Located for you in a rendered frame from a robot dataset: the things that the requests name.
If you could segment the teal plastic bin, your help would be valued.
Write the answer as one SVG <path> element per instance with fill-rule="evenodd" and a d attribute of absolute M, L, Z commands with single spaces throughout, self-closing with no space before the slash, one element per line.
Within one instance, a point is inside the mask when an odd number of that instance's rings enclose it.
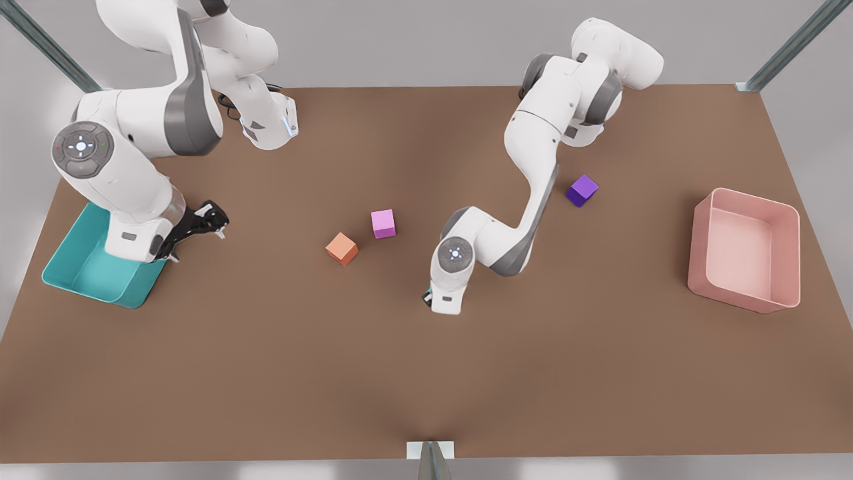
<path fill-rule="evenodd" d="M 107 254 L 107 228 L 109 212 L 88 203 L 46 264 L 41 279 L 82 297 L 138 308 L 167 262 L 140 263 Z"/>

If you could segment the pink plastic bin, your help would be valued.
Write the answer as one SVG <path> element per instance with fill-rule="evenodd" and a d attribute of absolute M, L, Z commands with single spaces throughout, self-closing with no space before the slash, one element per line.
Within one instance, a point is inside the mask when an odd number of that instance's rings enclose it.
<path fill-rule="evenodd" d="M 720 303 L 767 314 L 801 300 L 795 207 L 716 188 L 694 209 L 686 285 Z"/>

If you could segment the purple cube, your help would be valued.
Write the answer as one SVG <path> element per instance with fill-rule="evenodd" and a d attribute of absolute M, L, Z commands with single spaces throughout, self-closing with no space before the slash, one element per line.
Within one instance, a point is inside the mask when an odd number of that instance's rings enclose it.
<path fill-rule="evenodd" d="M 595 192 L 599 189 L 599 185 L 587 175 L 580 176 L 566 191 L 566 199 L 576 207 L 582 207 L 588 203 Z"/>

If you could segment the silver frame post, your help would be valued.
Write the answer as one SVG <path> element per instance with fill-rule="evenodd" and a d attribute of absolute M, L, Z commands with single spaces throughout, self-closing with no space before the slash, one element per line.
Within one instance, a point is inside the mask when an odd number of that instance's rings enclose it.
<path fill-rule="evenodd" d="M 15 0 L 0 0 L 0 15 L 80 90 L 85 93 L 103 91 L 103 88 Z"/>
<path fill-rule="evenodd" d="M 408 441 L 407 459 L 418 459 L 417 480 L 453 480 L 447 459 L 456 458 L 454 441 Z"/>
<path fill-rule="evenodd" d="M 758 93 L 775 79 L 837 18 L 853 4 L 853 0 L 825 0 L 804 24 L 752 74 L 749 79 L 734 84 L 738 92 Z"/>

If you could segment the orange cube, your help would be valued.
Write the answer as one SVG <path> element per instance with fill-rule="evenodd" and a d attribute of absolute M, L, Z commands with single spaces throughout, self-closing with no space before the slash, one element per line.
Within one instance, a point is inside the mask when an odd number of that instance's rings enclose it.
<path fill-rule="evenodd" d="M 326 252 L 339 264 L 349 265 L 359 254 L 359 247 L 351 238 L 345 236 L 343 232 L 339 232 L 326 246 Z"/>

